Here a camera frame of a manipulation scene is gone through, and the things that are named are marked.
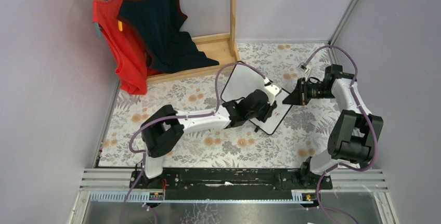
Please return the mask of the white whiteboard black frame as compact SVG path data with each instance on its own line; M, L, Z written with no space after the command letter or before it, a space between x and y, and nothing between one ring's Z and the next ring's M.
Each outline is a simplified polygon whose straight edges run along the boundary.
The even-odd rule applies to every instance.
M289 95L289 92L281 86L278 87L279 94L275 97L275 103L277 106L266 122L261 122L256 118L249 120L249 122L257 126L259 130L268 135L273 135L275 133L276 129L282 123L292 107L289 104L282 103L283 99ZM241 97L248 96L256 89L264 89L263 78L249 67L235 65L222 93L220 94L220 98L224 102L240 99Z

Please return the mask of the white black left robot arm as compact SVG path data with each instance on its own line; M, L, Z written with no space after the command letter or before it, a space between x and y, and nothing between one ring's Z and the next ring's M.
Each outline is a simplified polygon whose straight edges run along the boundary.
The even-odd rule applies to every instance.
M184 134L207 129L229 129L256 119L266 122L277 106L278 87L256 89L239 101L228 101L217 108L202 111L176 111L168 104L141 125L141 138L146 147L143 172L148 179L162 175L164 156Z

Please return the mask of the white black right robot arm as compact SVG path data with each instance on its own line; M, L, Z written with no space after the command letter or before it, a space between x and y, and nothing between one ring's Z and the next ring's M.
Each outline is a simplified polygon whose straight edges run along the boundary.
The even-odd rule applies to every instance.
M306 175L327 174L338 166L364 172L377 158L378 139L383 119L373 115L358 92L355 75L343 72L341 65L325 69L322 81L300 78L283 104L306 106L312 99L335 99L340 116L330 133L327 149L302 164Z

